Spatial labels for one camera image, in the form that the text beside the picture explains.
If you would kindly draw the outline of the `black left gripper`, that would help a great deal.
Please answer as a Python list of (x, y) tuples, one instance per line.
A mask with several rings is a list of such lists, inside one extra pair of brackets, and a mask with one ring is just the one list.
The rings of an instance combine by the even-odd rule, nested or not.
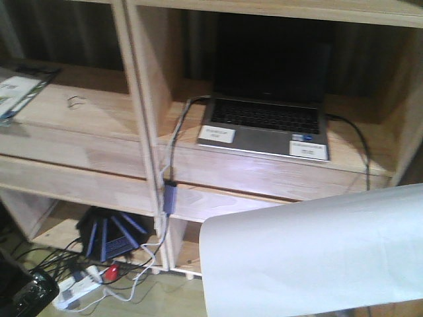
[(58, 283), (48, 273), (25, 269), (1, 249), (2, 316), (37, 316), (58, 294)]

